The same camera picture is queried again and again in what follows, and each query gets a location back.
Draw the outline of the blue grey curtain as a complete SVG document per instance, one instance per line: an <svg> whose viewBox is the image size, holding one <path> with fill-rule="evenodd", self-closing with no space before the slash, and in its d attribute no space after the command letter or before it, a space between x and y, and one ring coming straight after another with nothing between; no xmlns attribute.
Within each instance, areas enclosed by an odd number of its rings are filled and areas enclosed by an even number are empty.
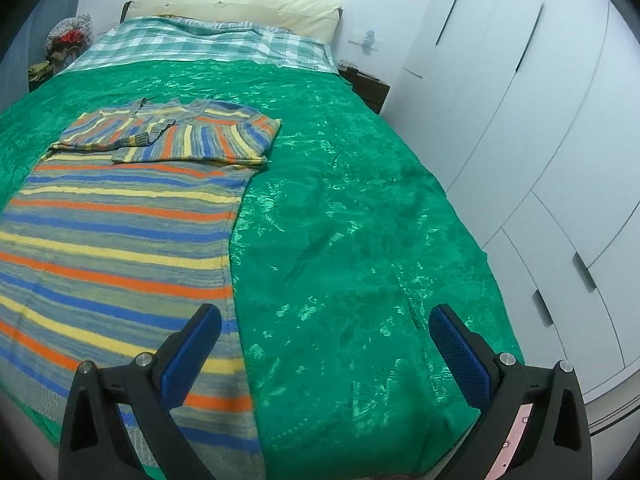
<svg viewBox="0 0 640 480"><path fill-rule="evenodd" d="M44 40L63 18L76 15L79 0L39 0L1 61L1 109L29 92L28 68L44 61Z"/></svg>

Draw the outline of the green white checkered sheet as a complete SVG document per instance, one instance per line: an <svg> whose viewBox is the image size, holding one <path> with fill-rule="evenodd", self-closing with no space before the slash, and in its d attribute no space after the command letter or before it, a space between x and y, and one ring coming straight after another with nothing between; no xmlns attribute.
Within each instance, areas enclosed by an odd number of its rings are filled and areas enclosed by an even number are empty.
<svg viewBox="0 0 640 480"><path fill-rule="evenodd" d="M151 61L250 61L317 73L337 72L331 47L326 42L285 28L160 16L122 22L100 36L70 64L70 70Z"/></svg>

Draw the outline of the pile of clothes on chair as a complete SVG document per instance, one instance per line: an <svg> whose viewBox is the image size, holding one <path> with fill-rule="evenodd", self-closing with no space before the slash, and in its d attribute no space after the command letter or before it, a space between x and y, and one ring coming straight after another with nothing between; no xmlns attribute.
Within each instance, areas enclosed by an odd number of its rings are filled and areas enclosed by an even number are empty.
<svg viewBox="0 0 640 480"><path fill-rule="evenodd" d="M89 13L59 21L44 40L44 60L28 68L29 90L36 90L65 70L92 46L93 41L93 24Z"/></svg>

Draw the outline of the striped knitted sweater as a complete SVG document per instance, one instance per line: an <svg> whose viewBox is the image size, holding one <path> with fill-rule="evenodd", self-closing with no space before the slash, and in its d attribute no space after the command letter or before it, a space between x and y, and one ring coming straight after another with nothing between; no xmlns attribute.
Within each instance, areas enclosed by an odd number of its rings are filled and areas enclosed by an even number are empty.
<svg viewBox="0 0 640 480"><path fill-rule="evenodd" d="M229 246L280 125L140 99L61 131L1 215L1 383L36 424L60 431L80 361L125 363L213 304L218 339L175 420L216 477L265 477Z"/></svg>

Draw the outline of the dark bedside table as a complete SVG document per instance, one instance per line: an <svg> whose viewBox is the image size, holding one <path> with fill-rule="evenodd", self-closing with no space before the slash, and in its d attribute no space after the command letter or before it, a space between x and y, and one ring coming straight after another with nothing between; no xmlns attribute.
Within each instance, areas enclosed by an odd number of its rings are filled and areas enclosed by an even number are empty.
<svg viewBox="0 0 640 480"><path fill-rule="evenodd" d="M352 85L352 91L363 100L370 110L373 110L375 114L381 114L382 107L390 93L389 84L352 66L340 66L338 72Z"/></svg>

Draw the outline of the white wardrobe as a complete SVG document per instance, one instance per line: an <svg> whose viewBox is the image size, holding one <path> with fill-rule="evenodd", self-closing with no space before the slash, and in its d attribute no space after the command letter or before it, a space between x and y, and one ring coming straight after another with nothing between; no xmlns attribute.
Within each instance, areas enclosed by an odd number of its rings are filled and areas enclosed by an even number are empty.
<svg viewBox="0 0 640 480"><path fill-rule="evenodd" d="M639 429L639 0L431 0L388 107L486 252L525 359Z"/></svg>

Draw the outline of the green floral bedspread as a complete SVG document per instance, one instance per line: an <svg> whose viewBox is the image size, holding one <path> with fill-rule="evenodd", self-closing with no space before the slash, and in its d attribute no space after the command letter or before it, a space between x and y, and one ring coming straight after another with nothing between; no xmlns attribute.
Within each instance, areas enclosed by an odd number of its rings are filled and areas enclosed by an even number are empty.
<svg viewBox="0 0 640 480"><path fill-rule="evenodd" d="M1 116L1 214L81 114L145 99L217 100L280 120L231 234L233 301L262 479L423 474L473 426L427 329L450 304L518 350L484 252L437 179L339 76L271 64L139 62L68 70ZM43 466L61 429L1 384Z"/></svg>

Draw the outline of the wall socket with plug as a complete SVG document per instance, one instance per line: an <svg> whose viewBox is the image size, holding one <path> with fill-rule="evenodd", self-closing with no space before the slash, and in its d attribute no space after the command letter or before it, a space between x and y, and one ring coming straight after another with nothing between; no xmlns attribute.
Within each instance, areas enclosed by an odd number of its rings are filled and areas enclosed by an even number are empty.
<svg viewBox="0 0 640 480"><path fill-rule="evenodd" d="M371 55L378 50L378 38L373 29L368 29L360 35L355 35L348 40L349 44L358 47L364 55Z"/></svg>

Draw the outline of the cream pillow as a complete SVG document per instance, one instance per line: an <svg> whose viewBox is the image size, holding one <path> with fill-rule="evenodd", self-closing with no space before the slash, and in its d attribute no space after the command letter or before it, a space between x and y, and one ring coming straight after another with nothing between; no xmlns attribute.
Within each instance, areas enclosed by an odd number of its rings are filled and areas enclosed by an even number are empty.
<svg viewBox="0 0 640 480"><path fill-rule="evenodd" d="M122 17L178 16L207 23L252 22L285 28L327 44L333 41L342 6L331 0L130 0Z"/></svg>

